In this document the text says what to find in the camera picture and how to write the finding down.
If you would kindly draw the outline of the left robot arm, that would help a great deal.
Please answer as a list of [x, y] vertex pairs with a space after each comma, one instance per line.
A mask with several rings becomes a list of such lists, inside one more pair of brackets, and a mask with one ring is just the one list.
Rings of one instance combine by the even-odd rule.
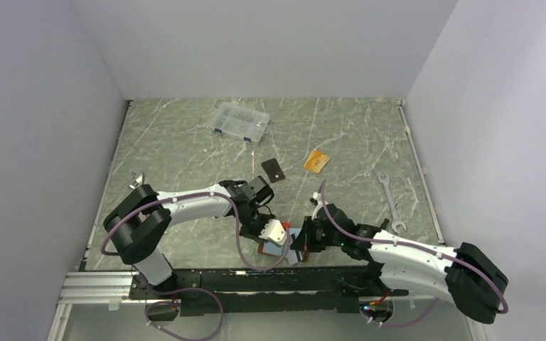
[[167, 298], [177, 282], [172, 265], [158, 249], [168, 227], [206, 217], [234, 217], [238, 237], [282, 247], [287, 242], [283, 224], [271, 212], [260, 212], [273, 198], [273, 189], [261, 176], [179, 193], [139, 185], [103, 220], [107, 237], [101, 252], [107, 255], [106, 247], [113, 243], [111, 254], [143, 275], [157, 298]]

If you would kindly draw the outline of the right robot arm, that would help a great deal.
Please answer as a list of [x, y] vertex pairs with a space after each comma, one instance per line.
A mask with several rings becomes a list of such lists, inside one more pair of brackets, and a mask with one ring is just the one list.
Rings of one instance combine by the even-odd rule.
[[507, 276], [479, 249], [467, 242], [459, 247], [432, 246], [389, 233], [381, 226], [355, 223], [334, 204], [304, 218], [290, 248], [316, 253], [338, 247], [357, 261], [366, 261], [363, 285], [367, 292], [409, 291], [453, 304], [468, 318], [494, 323], [506, 314]]

